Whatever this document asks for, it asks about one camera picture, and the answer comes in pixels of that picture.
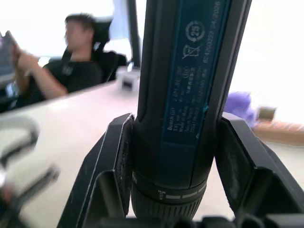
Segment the man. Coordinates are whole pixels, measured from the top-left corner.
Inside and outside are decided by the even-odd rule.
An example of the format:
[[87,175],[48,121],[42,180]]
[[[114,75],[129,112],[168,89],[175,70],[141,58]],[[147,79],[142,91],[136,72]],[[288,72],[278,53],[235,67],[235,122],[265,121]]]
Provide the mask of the man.
[[68,16],[65,22],[66,42],[72,53],[70,61],[54,61],[41,68],[36,57],[21,51],[17,44],[14,46],[13,61],[20,94],[15,108],[62,97],[101,83],[102,71],[91,59],[94,19],[79,14]]

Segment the black t-shirt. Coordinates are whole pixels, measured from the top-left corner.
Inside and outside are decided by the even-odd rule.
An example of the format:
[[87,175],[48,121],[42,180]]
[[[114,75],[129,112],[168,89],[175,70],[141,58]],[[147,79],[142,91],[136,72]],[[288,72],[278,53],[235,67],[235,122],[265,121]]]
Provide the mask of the black t-shirt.
[[[52,61],[44,66],[50,73],[67,88],[69,93],[96,86],[102,82],[102,71],[95,62],[63,62]],[[24,107],[44,101],[35,79],[30,76],[29,87],[16,103],[17,107]]]

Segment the window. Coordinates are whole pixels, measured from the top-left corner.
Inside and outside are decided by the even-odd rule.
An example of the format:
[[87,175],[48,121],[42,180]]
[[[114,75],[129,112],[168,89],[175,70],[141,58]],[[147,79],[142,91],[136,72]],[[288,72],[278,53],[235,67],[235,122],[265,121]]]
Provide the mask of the window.
[[146,18],[146,0],[136,0],[137,8],[137,21],[138,21],[138,35],[139,35],[139,44],[140,52],[143,54],[143,34],[144,34],[144,23]]
[[[113,0],[6,1],[0,13],[0,32],[10,30],[20,47],[38,57],[61,57],[66,49],[65,18],[71,13],[90,13],[97,18],[114,15]],[[128,40],[114,38],[106,49],[125,46]],[[118,48],[117,52],[126,52]]]
[[278,107],[276,119],[304,123],[302,0],[255,0],[231,91],[250,91],[256,106]]

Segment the white marking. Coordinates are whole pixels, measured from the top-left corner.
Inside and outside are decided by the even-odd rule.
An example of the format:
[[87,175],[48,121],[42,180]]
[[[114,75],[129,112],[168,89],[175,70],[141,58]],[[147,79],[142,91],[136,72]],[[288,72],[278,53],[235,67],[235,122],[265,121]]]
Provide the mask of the white marking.
[[297,129],[297,131],[302,131],[302,130],[304,130],[304,125],[303,125],[303,126],[300,126],[300,127]]
[[161,191],[161,190],[158,190],[158,192],[160,193],[160,195],[159,195],[160,200],[162,200],[163,195],[166,194],[166,192],[165,191]]
[[205,28],[200,21],[192,21],[186,27],[186,36],[193,43],[201,40],[205,35]]
[[292,125],[293,125],[292,123],[286,124],[284,126],[284,130],[289,130]]
[[188,194],[188,195],[183,195],[182,198],[183,198],[183,199],[184,199],[184,198],[189,198],[189,197],[191,197],[191,196],[195,196],[197,193],[198,193],[198,192],[196,191],[196,192],[191,193],[191,194]]
[[201,187],[201,189],[199,190],[199,192],[203,191],[203,189],[206,187],[206,184],[204,184],[203,187]]
[[180,199],[180,198],[181,198],[181,196],[171,196],[171,195],[166,195],[166,198],[167,198],[167,199],[175,199],[175,200],[177,200],[177,199]]
[[200,55],[200,47],[202,45],[199,45],[198,47],[190,47],[189,45],[186,45],[184,47],[184,50],[183,50],[183,58],[186,58],[186,57],[197,57]]
[[133,181],[135,182],[135,184],[137,184],[137,179],[136,179],[136,177],[134,176],[133,173],[132,173],[132,179],[133,179]]

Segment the man's hand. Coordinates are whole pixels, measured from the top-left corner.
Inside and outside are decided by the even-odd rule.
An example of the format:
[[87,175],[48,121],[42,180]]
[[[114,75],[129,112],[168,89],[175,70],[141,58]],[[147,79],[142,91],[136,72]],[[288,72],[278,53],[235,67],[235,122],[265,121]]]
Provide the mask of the man's hand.
[[32,54],[22,52],[18,59],[18,68],[27,71],[38,67],[38,58]]
[[19,45],[17,44],[15,38],[13,37],[13,35],[11,34],[10,31],[7,31],[5,35],[9,36],[10,39],[12,40],[11,56],[12,56],[12,61],[13,61],[14,65],[17,66],[18,59],[22,53],[22,50],[20,49]]

